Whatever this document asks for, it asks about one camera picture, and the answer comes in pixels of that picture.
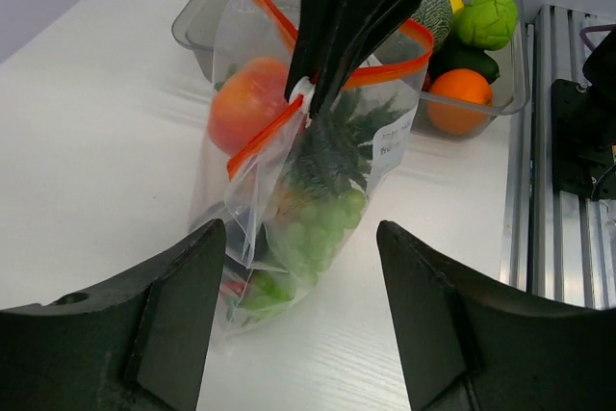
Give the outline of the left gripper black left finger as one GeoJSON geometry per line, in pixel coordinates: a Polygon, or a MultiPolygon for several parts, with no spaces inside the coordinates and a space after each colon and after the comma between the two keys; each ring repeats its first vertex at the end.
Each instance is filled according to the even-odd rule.
{"type": "Polygon", "coordinates": [[[3,310],[2,408],[193,410],[225,239],[214,219],[107,280],[3,310]]]}

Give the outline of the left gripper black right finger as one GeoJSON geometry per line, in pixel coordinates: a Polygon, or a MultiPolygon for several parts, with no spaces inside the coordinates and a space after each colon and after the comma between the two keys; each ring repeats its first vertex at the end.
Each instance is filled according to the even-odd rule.
{"type": "Polygon", "coordinates": [[[531,295],[391,221],[376,240],[415,410],[611,410],[615,312],[531,295]]]}

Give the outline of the red chili pepper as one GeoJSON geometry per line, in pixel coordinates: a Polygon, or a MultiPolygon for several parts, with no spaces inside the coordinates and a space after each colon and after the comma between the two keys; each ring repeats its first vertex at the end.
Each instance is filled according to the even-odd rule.
{"type": "Polygon", "coordinates": [[[220,284],[219,295],[226,307],[226,319],[232,321],[235,311],[242,301],[246,282],[243,280],[225,280],[220,284]]]}

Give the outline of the red tomato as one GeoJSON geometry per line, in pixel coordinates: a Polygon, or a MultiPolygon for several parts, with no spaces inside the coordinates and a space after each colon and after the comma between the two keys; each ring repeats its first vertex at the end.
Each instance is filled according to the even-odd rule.
{"type": "Polygon", "coordinates": [[[259,57],[238,68],[214,96],[202,151],[230,159],[284,113],[288,65],[259,57]]]}

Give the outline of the plastic pineapple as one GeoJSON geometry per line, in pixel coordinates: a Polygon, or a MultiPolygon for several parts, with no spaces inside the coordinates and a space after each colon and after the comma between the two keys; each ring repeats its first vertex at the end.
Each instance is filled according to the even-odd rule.
{"type": "Polygon", "coordinates": [[[366,89],[342,91],[294,142],[266,218],[273,218],[287,191],[321,196],[355,188],[368,195],[373,138],[403,115],[398,101],[396,90],[380,96],[366,89]]]}

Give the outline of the green grape bunch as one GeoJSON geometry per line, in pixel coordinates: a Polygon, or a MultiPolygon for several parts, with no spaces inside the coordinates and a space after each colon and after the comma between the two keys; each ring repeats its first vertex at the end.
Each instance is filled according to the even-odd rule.
{"type": "Polygon", "coordinates": [[[278,270],[256,270],[237,307],[252,322],[286,311],[312,291],[367,205],[365,194],[350,188],[339,195],[285,192],[265,224],[266,259],[278,270]]]}

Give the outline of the clear orange zip top bag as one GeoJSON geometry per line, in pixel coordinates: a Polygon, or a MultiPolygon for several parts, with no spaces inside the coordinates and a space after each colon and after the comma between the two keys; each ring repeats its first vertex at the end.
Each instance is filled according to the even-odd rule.
{"type": "Polygon", "coordinates": [[[220,0],[192,225],[219,219],[221,320],[309,294],[403,157],[433,36],[423,0],[220,0]]]}

